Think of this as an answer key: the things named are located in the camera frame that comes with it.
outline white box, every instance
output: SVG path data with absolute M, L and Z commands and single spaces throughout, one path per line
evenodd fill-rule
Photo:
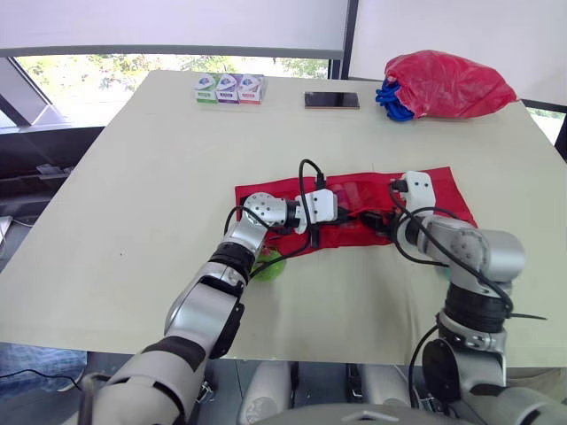
M 266 91 L 264 75 L 245 73 L 238 85 L 241 104 L 260 104 Z

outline smartphone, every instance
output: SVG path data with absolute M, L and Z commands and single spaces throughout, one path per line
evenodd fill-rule
M 305 107 L 361 109 L 356 93 L 338 91 L 306 91 Z

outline window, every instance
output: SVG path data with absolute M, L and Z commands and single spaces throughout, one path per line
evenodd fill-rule
M 108 122 L 156 69 L 327 78 L 328 60 L 192 55 L 54 55 L 17 58 L 73 122 Z
M 565 120 L 565 114 L 537 108 L 527 108 L 527 110 L 551 144 L 555 145 L 555 141 L 561 130 L 561 125 Z
M 10 120 L 5 113 L 0 111 L 0 128 L 16 127 L 14 122 Z

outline small box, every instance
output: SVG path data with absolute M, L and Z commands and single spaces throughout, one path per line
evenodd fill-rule
M 266 79 L 263 75 L 246 73 L 238 86 L 238 98 L 241 104 L 260 104 L 266 91 Z
M 216 104 L 216 85 L 221 76 L 217 73 L 202 73 L 195 85 L 195 98 L 204 104 Z
M 224 104 L 238 103 L 238 85 L 242 80 L 240 73 L 224 73 L 216 85 L 216 98 Z

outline white table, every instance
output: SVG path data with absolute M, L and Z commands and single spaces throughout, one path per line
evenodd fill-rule
M 270 78 L 263 105 L 197 104 L 193 73 L 149 75 L 103 131 L 0 275 L 0 340 L 136 352 L 207 261 L 234 186 L 451 166 L 480 227 L 507 230 L 527 261 L 507 321 L 514 367 L 567 366 L 565 164 L 521 103 L 475 120 L 388 120 L 373 82 Z M 359 111 L 306 111 L 306 90 L 359 93 Z M 391 246 L 288 260 L 252 282 L 229 357 L 408 363 L 447 280 Z

